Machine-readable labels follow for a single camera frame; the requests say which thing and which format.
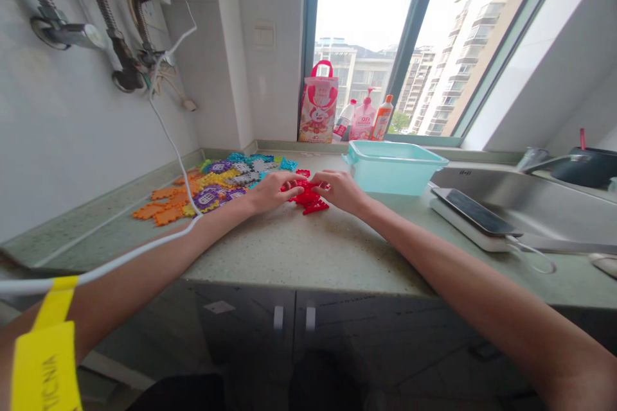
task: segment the plastic bottle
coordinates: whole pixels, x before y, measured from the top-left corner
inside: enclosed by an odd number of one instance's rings
[[[343,109],[341,115],[334,124],[334,131],[332,132],[332,139],[340,141],[343,139],[345,132],[347,132],[347,138],[349,138],[349,125],[352,122],[353,110],[355,109],[356,100],[351,100],[347,106]]]
[[[368,96],[364,99],[362,106],[356,107],[353,112],[352,131],[349,134],[349,140],[368,140],[371,137],[375,113],[377,112],[375,108],[371,106],[372,91],[373,89],[368,89]]]
[[[394,110],[394,106],[392,105],[392,95],[386,96],[386,101],[379,107],[377,111],[377,118],[375,119],[375,128],[373,129],[373,134],[371,135],[372,141],[383,141],[384,135],[386,134],[386,127],[388,126],[388,121],[390,120],[390,116],[392,115],[392,111]]]

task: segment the yellow tag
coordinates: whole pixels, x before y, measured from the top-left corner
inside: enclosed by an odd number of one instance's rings
[[[54,279],[32,331],[15,343],[12,411],[81,411],[75,373],[75,325],[64,321],[77,276]]]

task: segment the light blue plastic container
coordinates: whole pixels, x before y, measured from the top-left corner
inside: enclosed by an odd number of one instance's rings
[[[343,159],[363,190],[408,196],[420,196],[433,174],[449,162],[417,144],[360,140],[349,142]]]

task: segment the orange bottle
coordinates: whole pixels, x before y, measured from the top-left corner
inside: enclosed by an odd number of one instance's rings
[[[373,134],[371,135],[372,141],[383,141],[386,134],[386,127],[388,121],[392,115],[394,106],[392,105],[392,95],[386,96],[386,101],[379,107],[377,111],[377,118],[375,119],[375,126],[373,127]]]

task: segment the smartphone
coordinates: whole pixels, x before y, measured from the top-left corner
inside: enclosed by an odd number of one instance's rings
[[[523,233],[458,189],[433,188],[433,194],[487,236],[522,236]]]

